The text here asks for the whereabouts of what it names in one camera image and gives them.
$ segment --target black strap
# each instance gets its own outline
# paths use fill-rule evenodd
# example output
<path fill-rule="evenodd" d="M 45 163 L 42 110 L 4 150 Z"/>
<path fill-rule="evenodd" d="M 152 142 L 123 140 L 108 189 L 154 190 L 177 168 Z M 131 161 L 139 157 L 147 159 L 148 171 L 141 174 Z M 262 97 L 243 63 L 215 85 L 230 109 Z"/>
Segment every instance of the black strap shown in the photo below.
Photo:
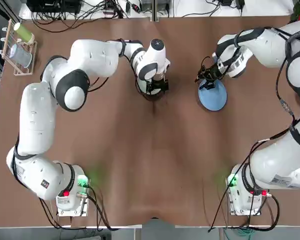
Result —
<path fill-rule="evenodd" d="M 300 31 L 294 33 L 287 41 L 285 41 L 285 56 L 289 60 L 292 57 L 291 51 L 291 42 L 297 38 L 300 38 Z"/>
<path fill-rule="evenodd" d="M 17 159 L 19 159 L 19 160 L 21 160 L 21 161 L 24 161 L 24 160 L 28 160 L 28 159 L 30 159 L 30 158 L 33 158 L 34 156 L 37 155 L 37 154 L 30 154 L 30 155 L 27 155 L 27 156 L 20 156 L 20 155 L 18 154 L 18 145 L 19 145 L 19 134 L 18 134 L 18 137 L 17 137 L 17 139 L 16 139 L 16 143 L 15 143 L 15 145 L 14 145 L 14 150 L 13 150 L 13 154 L 14 154 L 14 156 L 15 156 Z"/>
<path fill-rule="evenodd" d="M 234 40 L 233 40 L 233 45 L 236 47 L 236 48 L 240 48 L 240 46 L 238 45 L 238 37 L 240 36 L 240 34 L 242 34 L 242 32 L 244 32 L 245 30 L 242 30 L 240 31 L 239 33 L 237 33 L 234 37 Z"/>
<path fill-rule="evenodd" d="M 295 128 L 294 124 L 291 124 L 289 127 L 289 131 L 293 137 L 293 139 L 300 145 L 300 133 L 299 131 Z"/>
<path fill-rule="evenodd" d="M 130 64 L 131 64 L 131 66 L 132 66 L 132 63 L 134 62 L 134 59 L 135 59 L 136 55 L 137 55 L 138 53 L 142 52 L 142 51 L 146 51 L 146 49 L 145 49 L 144 47 L 139 47 L 139 48 L 137 48 L 137 50 L 135 50 L 135 51 L 133 52 L 133 54 L 132 54 L 132 56 L 131 56 L 131 58 L 130 58 Z"/>
<path fill-rule="evenodd" d="M 241 170 L 243 186 L 249 193 L 253 192 L 254 196 L 259 196 L 262 193 L 262 191 L 260 190 L 261 188 L 256 184 L 255 178 L 253 177 L 251 170 L 250 170 L 250 177 L 251 177 L 252 183 L 254 185 L 254 188 L 248 182 L 247 175 L 246 175 L 248 165 L 249 165 L 248 163 L 243 165 L 242 170 Z"/>
<path fill-rule="evenodd" d="M 122 43 L 122 49 L 121 49 L 121 52 L 119 54 L 119 57 L 121 58 L 125 54 L 127 44 L 126 44 L 125 40 L 123 40 L 122 38 L 119 38 L 117 41 Z"/>
<path fill-rule="evenodd" d="M 75 170 L 74 168 L 72 167 L 72 165 L 68 164 L 68 163 L 64 163 L 66 165 L 69 166 L 70 168 L 70 171 L 71 171 L 71 178 L 70 178 L 70 181 L 69 181 L 69 184 L 65 187 L 65 189 L 63 189 L 60 193 L 59 193 L 59 197 L 63 197 L 64 196 L 64 192 L 70 192 L 71 189 L 73 188 L 74 186 L 74 183 L 75 183 Z"/>

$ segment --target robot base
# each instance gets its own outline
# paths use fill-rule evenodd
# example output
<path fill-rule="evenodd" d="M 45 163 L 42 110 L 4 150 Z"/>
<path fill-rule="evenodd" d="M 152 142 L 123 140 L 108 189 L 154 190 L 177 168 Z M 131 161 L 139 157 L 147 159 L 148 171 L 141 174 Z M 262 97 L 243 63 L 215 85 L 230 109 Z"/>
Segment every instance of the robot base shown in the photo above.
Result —
<path fill-rule="evenodd" d="M 248 192 L 243 186 L 239 176 L 240 174 L 235 176 L 235 180 L 232 181 L 232 186 L 230 186 L 227 191 L 230 214 L 235 216 L 249 216 L 253 198 L 251 215 L 256 215 L 262 204 L 262 196 L 261 194 L 253 196 L 252 193 Z M 233 177 L 234 174 L 230 174 L 225 180 L 227 186 Z"/>
<path fill-rule="evenodd" d="M 57 212 L 60 217 L 86 217 L 89 201 L 83 195 L 88 194 L 89 181 L 81 167 L 78 165 L 72 165 L 72 167 L 75 174 L 74 184 L 68 196 L 55 198 Z"/>

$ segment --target electronic equipment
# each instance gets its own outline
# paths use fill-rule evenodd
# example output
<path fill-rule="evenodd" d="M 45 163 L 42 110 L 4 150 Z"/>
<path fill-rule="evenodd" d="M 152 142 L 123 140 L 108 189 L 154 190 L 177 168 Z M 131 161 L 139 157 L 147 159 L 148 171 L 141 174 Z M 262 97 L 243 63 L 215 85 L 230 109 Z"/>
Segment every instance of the electronic equipment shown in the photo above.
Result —
<path fill-rule="evenodd" d="M 81 10 L 81 0 L 26 0 L 26 5 L 34 13 L 73 13 Z"/>
<path fill-rule="evenodd" d="M 219 0 L 221 6 L 231 6 L 233 0 Z"/>
<path fill-rule="evenodd" d="M 245 0 L 235 0 L 236 8 L 237 9 L 243 9 L 245 6 Z"/>
<path fill-rule="evenodd" d="M 141 3 L 141 11 L 151 11 L 152 10 L 152 0 L 140 0 Z M 165 11 L 167 4 L 169 5 L 169 9 L 171 6 L 171 0 L 157 0 L 156 10 L 157 11 Z"/>

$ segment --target wire rack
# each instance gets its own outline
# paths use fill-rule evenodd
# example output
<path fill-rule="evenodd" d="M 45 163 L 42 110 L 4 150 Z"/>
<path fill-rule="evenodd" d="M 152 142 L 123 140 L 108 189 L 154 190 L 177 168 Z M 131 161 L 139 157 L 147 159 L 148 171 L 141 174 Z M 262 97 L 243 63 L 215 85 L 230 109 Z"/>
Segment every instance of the wire rack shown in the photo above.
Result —
<path fill-rule="evenodd" d="M 14 68 L 13 74 L 15 76 L 25 76 L 32 75 L 34 72 L 36 52 L 38 43 L 34 41 L 32 44 L 25 44 L 22 42 L 21 38 L 18 38 L 18 34 L 14 31 L 14 22 L 10 19 L 8 21 L 8 26 L 4 27 L 2 31 L 6 32 L 5 37 L 1 38 L 4 42 L 3 49 L 0 50 L 0 55 L 2 59 L 11 64 Z M 13 45 L 18 45 L 23 50 L 32 54 L 32 60 L 28 67 L 23 67 L 20 63 L 16 62 L 14 59 L 10 58 L 10 52 Z"/>

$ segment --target green indicator light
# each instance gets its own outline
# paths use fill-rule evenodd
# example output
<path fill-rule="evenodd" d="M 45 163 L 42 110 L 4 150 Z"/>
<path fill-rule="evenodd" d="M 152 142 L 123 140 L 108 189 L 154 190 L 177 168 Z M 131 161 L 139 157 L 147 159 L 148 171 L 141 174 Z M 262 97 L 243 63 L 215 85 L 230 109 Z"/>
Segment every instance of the green indicator light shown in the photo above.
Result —
<path fill-rule="evenodd" d="M 87 176 L 85 176 L 85 175 L 78 176 L 78 186 L 83 187 L 83 188 L 89 187 L 89 181 L 88 181 Z"/>

